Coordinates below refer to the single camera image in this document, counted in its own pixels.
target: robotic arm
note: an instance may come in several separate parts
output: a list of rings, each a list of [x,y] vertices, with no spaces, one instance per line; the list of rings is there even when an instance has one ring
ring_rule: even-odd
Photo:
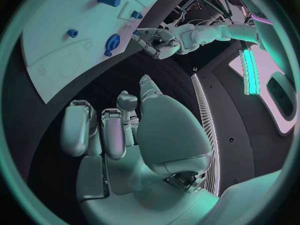
[[[217,22],[213,25],[199,26],[189,23],[178,27],[169,25],[165,27],[166,29],[138,28],[132,35],[132,39],[154,59],[165,59],[175,53],[188,54],[198,49],[200,45],[203,46],[214,40],[229,41],[230,39],[238,39],[256,43],[262,50],[266,50],[256,27],[248,24],[236,25]],[[149,34],[155,40],[161,40],[163,43],[153,47],[149,41],[142,40],[139,33]]]

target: white board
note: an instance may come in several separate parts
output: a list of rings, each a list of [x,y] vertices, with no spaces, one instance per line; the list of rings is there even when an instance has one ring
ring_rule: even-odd
[[[104,52],[111,35],[120,35],[112,57],[124,52],[141,22],[132,12],[145,16],[156,1],[121,0],[112,7],[97,0],[45,0],[21,37],[28,74],[43,101],[48,103],[76,77],[109,59]],[[78,36],[68,36],[69,29],[78,30]]]
[[[287,135],[298,120],[298,110],[296,111],[296,114],[292,120],[286,120],[280,113],[267,89],[267,83],[272,74],[274,74],[275,72],[284,74],[284,72],[281,71],[281,69],[276,65],[270,54],[266,51],[261,50],[258,45],[252,45],[251,49],[255,57],[255,63],[259,76],[260,94],[258,96],[269,110],[279,133],[282,135]],[[229,66],[241,77],[243,77],[243,68],[240,56],[229,63]]]

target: metal grille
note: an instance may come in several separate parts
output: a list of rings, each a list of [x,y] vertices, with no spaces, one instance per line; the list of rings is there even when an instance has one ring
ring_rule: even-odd
[[[206,183],[204,185],[210,193],[218,197],[219,195],[219,181],[220,181],[220,166],[219,166],[219,152],[218,152],[218,140],[216,137],[216,131],[214,126],[214,121],[210,111],[209,104],[205,97],[204,91],[202,89],[201,83],[196,74],[191,77],[192,84],[195,89],[202,126],[206,132],[212,150],[212,161],[209,169],[205,172]]]

